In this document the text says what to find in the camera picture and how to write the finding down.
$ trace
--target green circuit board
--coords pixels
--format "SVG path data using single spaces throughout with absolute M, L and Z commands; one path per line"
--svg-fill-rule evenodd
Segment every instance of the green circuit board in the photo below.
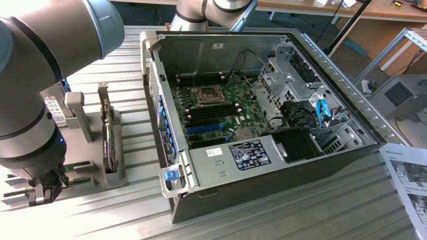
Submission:
M 213 130 L 208 132 L 200 132 L 194 134 L 186 134 L 186 128 L 184 125 L 185 122 L 185 109 L 188 105 L 185 104 L 185 100 L 182 99 L 184 92 L 190 95 L 192 108 L 201 108 L 202 106 L 196 106 L 197 104 L 197 95 L 192 91 L 192 87 L 178 87 L 172 86 L 170 92 L 173 96 L 174 106 L 180 117 L 181 129 L 184 131 L 184 135 L 186 141 L 190 145 L 189 136 L 197 136 L 201 141 L 216 139 L 216 138 L 226 138 L 228 142 L 234 142 L 238 140 L 236 135 L 236 130 L 245 128 L 250 130 L 253 137 L 260 136 L 260 134 L 265 131 L 266 122 L 264 118 L 264 114 L 261 108 L 257 104 L 257 101 L 252 98 L 253 92 L 250 91 L 249 85 L 244 81 L 244 78 L 240 75 L 232 74 L 226 80 L 226 82 L 221 85 L 206 85 L 197 86 L 197 88 L 217 88 L 221 89 L 221 93 L 225 98 L 225 102 L 222 104 L 238 103 L 241 112 L 232 116 L 217 117 L 214 119 L 222 123 L 222 128 L 220 130 Z

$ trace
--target power supply label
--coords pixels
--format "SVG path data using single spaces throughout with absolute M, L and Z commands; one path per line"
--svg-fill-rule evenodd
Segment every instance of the power supply label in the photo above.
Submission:
M 272 163 L 260 140 L 237 143 L 228 147 L 234 164 L 241 171 Z

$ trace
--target floor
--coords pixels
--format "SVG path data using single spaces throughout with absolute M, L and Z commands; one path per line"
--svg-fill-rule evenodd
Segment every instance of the floor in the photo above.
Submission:
M 112 2 L 117 8 L 124 25 L 164 26 L 165 23 L 170 23 L 176 7 L 173 5 L 161 4 L 138 4 L 126 2 Z M 253 28 L 294 28 L 302 33 L 306 33 L 309 37 L 316 40 L 320 33 L 328 24 L 329 16 L 317 15 L 290 15 L 289 13 L 276 13 L 273 21 L 269 21 L 269 15 L 265 11 L 254 11 L 248 19 L 246 27 Z M 325 48 L 334 39 L 338 33 L 338 29 L 329 25 L 321 35 L 317 45 L 320 48 Z M 334 51 L 330 59 L 336 63 L 337 67 L 345 73 L 348 78 L 354 78 L 369 64 L 370 59 L 353 51 L 345 44 L 341 44 Z M 380 71 L 378 68 L 373 69 L 366 75 L 365 79 L 376 81 L 376 85 L 380 86 L 386 80 L 388 75 Z M 423 121 L 427 121 L 427 114 L 419 113 L 419 117 Z M 388 120 L 389 124 L 394 126 L 394 120 Z M 401 130 L 401 134 L 408 138 L 408 141 L 417 148 L 427 148 L 427 125 L 421 122 L 412 122 L 404 120 L 397 123 Z

